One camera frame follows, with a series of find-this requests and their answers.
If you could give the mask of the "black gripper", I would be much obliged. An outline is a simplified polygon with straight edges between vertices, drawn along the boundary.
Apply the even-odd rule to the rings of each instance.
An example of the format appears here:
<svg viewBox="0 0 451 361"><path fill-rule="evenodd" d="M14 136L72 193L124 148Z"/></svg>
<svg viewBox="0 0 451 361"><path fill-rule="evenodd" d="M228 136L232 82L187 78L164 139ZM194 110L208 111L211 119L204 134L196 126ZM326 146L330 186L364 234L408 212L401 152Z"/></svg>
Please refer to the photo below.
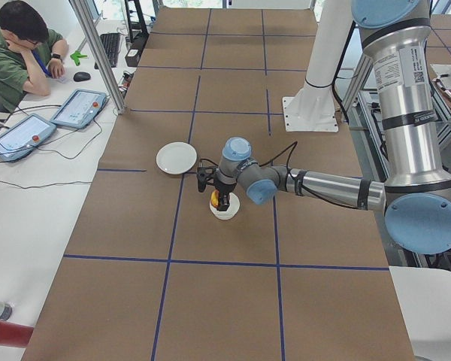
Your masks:
<svg viewBox="0 0 451 361"><path fill-rule="evenodd" d="M213 179L214 187L219 191L218 211L227 211L230 206L229 194L232 193L237 185L237 180L234 177L225 176L222 173L216 173Z"/></svg>

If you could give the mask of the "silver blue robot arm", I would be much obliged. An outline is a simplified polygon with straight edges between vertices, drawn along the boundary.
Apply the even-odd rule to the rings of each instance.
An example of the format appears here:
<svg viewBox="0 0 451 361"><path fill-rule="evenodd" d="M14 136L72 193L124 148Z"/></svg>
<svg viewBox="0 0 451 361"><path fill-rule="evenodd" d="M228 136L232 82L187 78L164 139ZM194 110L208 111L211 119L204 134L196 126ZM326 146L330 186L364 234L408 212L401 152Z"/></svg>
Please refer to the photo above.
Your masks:
<svg viewBox="0 0 451 361"><path fill-rule="evenodd" d="M250 143L227 140L219 165L198 178L213 186L210 208L224 214L230 194L242 187L257 205L277 192L310 196L340 207L382 211L386 229L401 247L421 254L451 249L451 174L440 159L425 60L431 32L427 1L328 1L322 11L303 87L283 99L286 130L332 132L331 94L351 32L372 61L386 140L385 182L259 164Z"/></svg>

